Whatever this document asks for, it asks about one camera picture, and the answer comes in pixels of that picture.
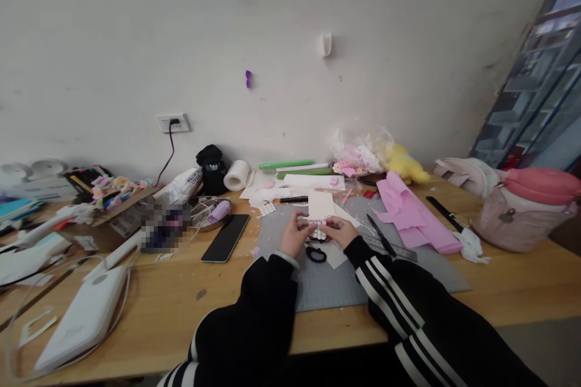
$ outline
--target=cardboard box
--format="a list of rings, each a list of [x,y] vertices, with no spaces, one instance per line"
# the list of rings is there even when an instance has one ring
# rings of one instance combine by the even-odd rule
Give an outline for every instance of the cardboard box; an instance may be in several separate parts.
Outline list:
[[[156,188],[138,192],[109,212],[97,215],[92,224],[69,224],[58,233],[89,252],[115,251],[141,228],[142,202],[152,204]]]

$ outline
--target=purple hair clip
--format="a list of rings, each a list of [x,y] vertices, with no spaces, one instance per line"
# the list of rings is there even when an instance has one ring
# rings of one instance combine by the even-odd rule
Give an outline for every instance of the purple hair clip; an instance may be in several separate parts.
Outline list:
[[[251,79],[252,79],[252,73],[250,71],[246,70],[246,87],[248,89],[252,89]]]

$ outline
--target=metal bowl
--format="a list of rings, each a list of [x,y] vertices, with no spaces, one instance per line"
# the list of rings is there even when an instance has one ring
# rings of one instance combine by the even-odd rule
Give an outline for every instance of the metal bowl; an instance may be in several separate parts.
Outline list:
[[[205,204],[206,206],[214,210],[216,206],[220,204],[222,201],[230,201],[230,199],[208,197],[207,200],[204,200],[203,197],[200,198],[199,204],[192,209],[192,228],[194,230],[197,230],[199,228],[200,233],[204,233],[210,230],[214,230],[215,228],[218,228],[221,225],[223,225],[224,222],[228,220],[230,213],[232,212],[232,206],[230,206],[230,210],[228,211],[228,213],[224,215],[224,217],[220,221],[215,222],[214,224],[210,224],[209,222],[207,222],[206,219],[209,216],[210,212],[208,212],[208,209],[204,206]]]

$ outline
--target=green tube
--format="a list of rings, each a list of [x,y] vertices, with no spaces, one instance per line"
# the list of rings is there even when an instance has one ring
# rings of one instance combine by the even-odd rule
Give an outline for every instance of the green tube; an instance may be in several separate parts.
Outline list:
[[[277,179],[282,180],[287,174],[302,174],[302,175],[333,175],[333,170],[331,168],[319,168],[319,169],[305,169],[303,171],[288,171],[279,172],[277,174]]]
[[[273,163],[261,163],[258,165],[259,169],[276,169],[278,167],[285,166],[300,166],[303,164],[313,164],[313,160],[294,160],[288,162],[273,162]]]

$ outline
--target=yellow plush toy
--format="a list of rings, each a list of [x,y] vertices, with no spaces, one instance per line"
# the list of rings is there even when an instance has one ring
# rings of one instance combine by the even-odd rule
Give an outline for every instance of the yellow plush toy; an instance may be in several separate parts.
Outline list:
[[[409,155],[405,147],[393,144],[393,149],[386,152],[385,158],[381,160],[381,165],[386,171],[395,171],[405,184],[427,183],[430,181],[430,174]]]

